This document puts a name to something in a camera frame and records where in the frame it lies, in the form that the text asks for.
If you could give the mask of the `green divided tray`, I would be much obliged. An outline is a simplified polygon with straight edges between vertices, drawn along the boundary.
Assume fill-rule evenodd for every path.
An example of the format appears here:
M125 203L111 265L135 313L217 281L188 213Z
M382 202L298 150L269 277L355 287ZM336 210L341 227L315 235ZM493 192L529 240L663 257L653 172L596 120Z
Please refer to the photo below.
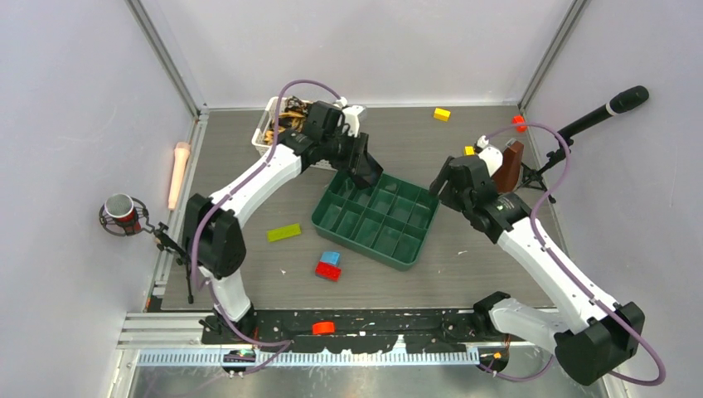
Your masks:
M383 174L361 189L337 172L312 214L322 238L399 271L419 260L439 200L411 182Z

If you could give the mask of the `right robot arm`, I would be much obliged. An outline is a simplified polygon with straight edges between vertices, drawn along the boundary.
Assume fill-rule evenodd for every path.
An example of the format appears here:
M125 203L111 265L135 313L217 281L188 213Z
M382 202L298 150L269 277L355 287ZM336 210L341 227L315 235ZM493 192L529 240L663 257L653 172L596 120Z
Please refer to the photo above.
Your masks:
M516 260L558 309L547 313L496 292L473 306L473 329L480 338L511 334L531 342L552 354L583 386L637 353L644 312L634 302L620 304L594 285L517 194L497 191L483 159L448 157L429 193Z

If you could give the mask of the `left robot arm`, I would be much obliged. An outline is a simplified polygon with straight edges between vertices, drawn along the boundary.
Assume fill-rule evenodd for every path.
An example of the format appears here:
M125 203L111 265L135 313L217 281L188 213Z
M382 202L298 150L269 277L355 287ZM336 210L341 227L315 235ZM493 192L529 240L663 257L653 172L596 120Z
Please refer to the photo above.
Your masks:
M235 343L247 342L255 330L240 272L246 256L242 229L250 217L284 184L321 161L359 189L375 186L383 173L368 152L368 134L361 131L365 107L316 101L305 109L294 126L274 128L269 149L245 173L208 197L194 194L187 201L183 244L210 284L214 308L224 319L222 332Z

